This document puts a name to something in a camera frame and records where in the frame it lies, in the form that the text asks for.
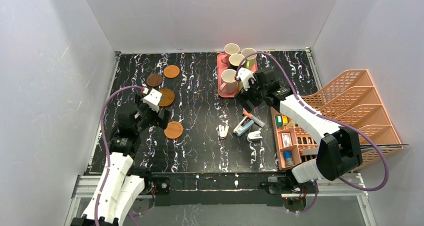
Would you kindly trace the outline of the brown saucer coaster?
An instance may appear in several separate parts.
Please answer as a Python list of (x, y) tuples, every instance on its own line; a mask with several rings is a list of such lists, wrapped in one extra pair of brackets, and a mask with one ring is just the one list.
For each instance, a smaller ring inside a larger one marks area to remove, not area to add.
[(160, 100), (159, 106), (167, 107), (171, 105), (175, 100), (175, 94), (173, 90), (169, 88), (162, 88), (159, 91), (162, 94), (162, 98)]

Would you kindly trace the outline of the dark brown coaster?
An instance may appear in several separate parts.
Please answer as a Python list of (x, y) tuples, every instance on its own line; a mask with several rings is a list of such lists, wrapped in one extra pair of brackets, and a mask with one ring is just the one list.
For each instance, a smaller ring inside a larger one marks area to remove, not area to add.
[(150, 87), (158, 87), (163, 83), (163, 77), (161, 74), (152, 73), (146, 79), (146, 84)]

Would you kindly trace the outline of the light orange coaster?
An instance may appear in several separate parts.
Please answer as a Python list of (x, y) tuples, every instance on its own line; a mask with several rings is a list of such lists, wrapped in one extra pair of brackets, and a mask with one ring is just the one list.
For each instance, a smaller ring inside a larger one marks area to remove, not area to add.
[(172, 79), (177, 77), (180, 74), (180, 68), (176, 65), (168, 65), (163, 70), (163, 75), (166, 78)]

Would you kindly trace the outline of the pink tray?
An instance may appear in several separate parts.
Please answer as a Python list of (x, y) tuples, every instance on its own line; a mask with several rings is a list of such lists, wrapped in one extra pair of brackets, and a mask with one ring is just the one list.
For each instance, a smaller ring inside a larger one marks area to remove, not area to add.
[(217, 90), (222, 98), (234, 98), (242, 88), (242, 82), (236, 80), (236, 70), (244, 56), (241, 53), (231, 56), (220, 53), (217, 56)]

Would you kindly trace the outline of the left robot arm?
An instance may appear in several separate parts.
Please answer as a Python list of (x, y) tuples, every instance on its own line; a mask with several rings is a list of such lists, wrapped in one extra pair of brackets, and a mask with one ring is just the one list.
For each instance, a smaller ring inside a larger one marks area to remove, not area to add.
[(109, 158), (90, 203), (71, 225), (123, 225), (136, 197), (144, 190), (148, 170), (133, 165), (140, 134), (152, 126), (166, 129), (170, 111), (158, 111), (140, 102), (129, 114), (120, 114), (106, 141)]

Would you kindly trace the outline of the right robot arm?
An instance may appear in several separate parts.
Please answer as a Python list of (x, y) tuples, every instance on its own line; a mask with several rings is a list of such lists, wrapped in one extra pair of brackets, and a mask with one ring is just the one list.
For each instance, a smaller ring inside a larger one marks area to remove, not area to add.
[(293, 89), (281, 86), (272, 69), (252, 72), (240, 68), (236, 79), (242, 83), (243, 89), (235, 98), (248, 112), (265, 102), (292, 119), (318, 143), (315, 159), (289, 170), (294, 183), (323, 178), (333, 181), (362, 164), (359, 134), (349, 127), (324, 119)]

